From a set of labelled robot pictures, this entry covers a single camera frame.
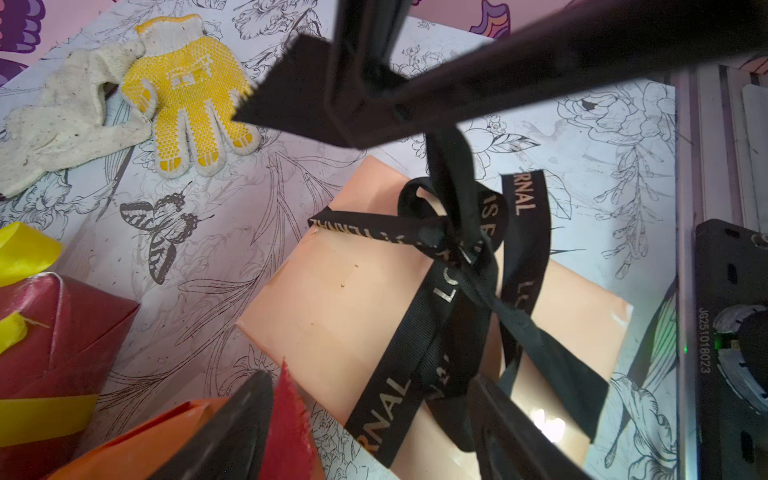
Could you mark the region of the black printed ribbon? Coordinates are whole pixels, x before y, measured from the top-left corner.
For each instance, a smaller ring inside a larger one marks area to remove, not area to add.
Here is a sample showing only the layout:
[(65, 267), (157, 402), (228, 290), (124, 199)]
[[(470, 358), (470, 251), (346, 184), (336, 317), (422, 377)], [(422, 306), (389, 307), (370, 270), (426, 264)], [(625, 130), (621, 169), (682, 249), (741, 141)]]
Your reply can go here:
[(606, 381), (537, 326), (532, 312), (550, 254), (550, 207), (540, 170), (506, 175), (501, 191), (479, 183), (456, 128), (426, 135), (429, 173), (400, 190), (395, 215), (326, 208), (311, 226), (409, 245), (432, 264), (367, 385), (346, 430), (391, 466), (421, 406), (449, 439), (476, 451), (467, 394), (492, 317), (505, 368), (493, 391), (508, 396), (527, 356), (588, 437), (597, 433)]

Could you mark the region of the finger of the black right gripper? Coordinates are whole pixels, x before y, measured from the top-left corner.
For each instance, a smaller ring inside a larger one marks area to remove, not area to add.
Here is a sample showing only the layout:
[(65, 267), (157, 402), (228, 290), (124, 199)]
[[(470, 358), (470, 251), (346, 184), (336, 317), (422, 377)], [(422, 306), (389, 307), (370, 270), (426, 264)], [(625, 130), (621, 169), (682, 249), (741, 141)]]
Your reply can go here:
[(236, 108), (233, 119), (338, 147), (357, 147), (345, 114), (360, 104), (350, 51), (332, 42), (300, 35)]
[(587, 1), (405, 79), (390, 58), (406, 1), (339, 6), (330, 142), (369, 148), (647, 73), (763, 48), (763, 1)]

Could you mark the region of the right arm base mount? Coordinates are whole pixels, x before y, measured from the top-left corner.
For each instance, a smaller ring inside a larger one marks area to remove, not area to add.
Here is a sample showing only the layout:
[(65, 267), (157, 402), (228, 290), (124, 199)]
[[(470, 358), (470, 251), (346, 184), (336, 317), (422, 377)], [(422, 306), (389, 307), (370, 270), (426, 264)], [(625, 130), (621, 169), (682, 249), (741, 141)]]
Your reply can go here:
[(767, 476), (767, 237), (695, 230), (696, 405), (702, 479)]

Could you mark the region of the large orange gift box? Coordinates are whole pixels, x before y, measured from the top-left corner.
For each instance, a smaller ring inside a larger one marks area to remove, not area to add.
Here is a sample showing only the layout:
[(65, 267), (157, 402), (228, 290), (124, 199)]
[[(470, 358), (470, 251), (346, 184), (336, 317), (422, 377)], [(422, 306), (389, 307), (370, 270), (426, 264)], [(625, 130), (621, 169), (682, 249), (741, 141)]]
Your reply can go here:
[(146, 479), (210, 420), (226, 397), (185, 402), (56, 470), (50, 479)]

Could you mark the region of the peach gift box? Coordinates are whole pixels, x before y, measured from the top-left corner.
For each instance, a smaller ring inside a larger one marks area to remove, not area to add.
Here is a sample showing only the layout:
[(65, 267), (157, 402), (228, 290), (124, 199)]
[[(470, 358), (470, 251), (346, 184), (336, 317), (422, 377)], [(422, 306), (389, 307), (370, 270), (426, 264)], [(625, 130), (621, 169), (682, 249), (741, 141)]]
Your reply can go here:
[[(394, 215), (407, 177), (365, 158), (330, 207)], [(345, 423), (385, 353), (432, 260), (405, 245), (317, 227), (309, 231), (240, 317), (239, 328)], [(608, 380), (632, 320), (625, 300), (549, 260), (533, 321)], [(578, 466), (590, 443), (522, 355), (511, 400)], [(390, 467), (400, 479), (480, 479), (423, 406)]]

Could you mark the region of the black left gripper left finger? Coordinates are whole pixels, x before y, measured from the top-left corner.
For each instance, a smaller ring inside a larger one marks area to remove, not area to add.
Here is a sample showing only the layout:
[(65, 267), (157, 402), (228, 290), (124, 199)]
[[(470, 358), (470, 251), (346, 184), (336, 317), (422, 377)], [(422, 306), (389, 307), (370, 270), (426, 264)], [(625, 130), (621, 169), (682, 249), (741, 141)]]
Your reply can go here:
[(153, 479), (256, 479), (273, 408), (273, 384), (253, 374)]

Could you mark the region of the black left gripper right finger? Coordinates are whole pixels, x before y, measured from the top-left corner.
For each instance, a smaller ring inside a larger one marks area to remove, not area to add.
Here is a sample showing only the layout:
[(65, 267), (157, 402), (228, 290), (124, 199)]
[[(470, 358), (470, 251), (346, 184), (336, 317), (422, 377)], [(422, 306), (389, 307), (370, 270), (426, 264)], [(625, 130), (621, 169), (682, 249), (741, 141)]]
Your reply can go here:
[(475, 376), (467, 401), (483, 479), (589, 479), (491, 380)]

